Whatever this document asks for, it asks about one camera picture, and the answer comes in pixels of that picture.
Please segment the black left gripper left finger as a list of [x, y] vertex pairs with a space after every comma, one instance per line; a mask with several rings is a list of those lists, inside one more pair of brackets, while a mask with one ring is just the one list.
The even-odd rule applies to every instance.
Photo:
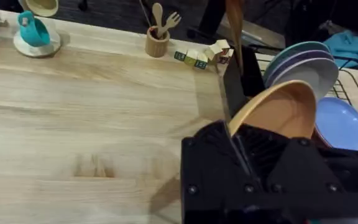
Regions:
[[182, 223], [251, 223], [245, 197], [258, 189], [242, 144], [223, 120], [182, 139]]

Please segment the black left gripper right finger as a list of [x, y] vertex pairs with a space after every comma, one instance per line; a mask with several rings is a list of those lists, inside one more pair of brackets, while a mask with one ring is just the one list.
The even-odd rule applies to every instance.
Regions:
[[307, 138], [288, 138], [266, 129], [241, 125], [232, 134], [248, 183], [247, 193], [344, 194], [341, 181]]

